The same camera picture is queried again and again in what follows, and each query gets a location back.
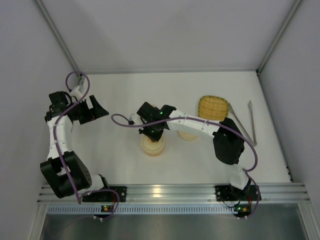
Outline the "cream lid with pink knob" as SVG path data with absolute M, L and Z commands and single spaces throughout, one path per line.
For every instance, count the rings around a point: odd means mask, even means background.
M 182 140 L 188 141 L 188 142 L 193 142 L 198 139 L 198 136 L 184 132 L 184 131 L 177 131 L 177 134 Z

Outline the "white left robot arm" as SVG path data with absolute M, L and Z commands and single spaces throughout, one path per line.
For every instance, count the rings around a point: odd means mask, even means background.
M 89 97 L 92 108 L 86 100 L 82 100 L 68 113 L 61 115 L 73 105 L 67 92 L 57 91 L 49 95 L 51 105 L 44 117 L 50 132 L 50 146 L 47 160 L 40 164 L 40 171 L 58 198 L 71 196 L 75 193 L 69 178 L 72 178 L 77 191 L 84 189 L 106 189 L 107 181 L 101 175 L 91 175 L 88 168 L 80 160 L 72 148 L 73 123 L 81 125 L 109 115 L 96 100 Z

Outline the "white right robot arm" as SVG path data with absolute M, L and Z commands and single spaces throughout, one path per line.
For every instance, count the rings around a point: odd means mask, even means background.
M 164 130 L 184 132 L 213 143 L 215 157 L 226 164 L 226 173 L 233 189 L 245 191 L 250 184 L 249 178 L 240 162 L 245 150 L 245 141 L 237 125 L 230 118 L 223 121 L 209 121 L 190 116 L 171 105 L 162 108 L 144 102 L 136 113 L 131 114 L 130 121 L 143 125 L 139 133 L 153 142 L 158 142 Z

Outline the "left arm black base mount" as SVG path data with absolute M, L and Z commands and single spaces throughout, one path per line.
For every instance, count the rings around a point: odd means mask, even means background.
M 99 190 L 91 190 L 82 194 L 85 203 L 124 203 L 127 197 L 126 186 L 110 186 Z

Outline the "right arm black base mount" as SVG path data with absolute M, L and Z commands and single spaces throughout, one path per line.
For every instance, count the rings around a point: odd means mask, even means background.
M 245 187 L 243 190 L 231 185 L 216 185 L 214 187 L 216 200 L 218 202 L 238 202 L 247 201 L 249 197 L 252 201 L 261 200 L 255 185 Z

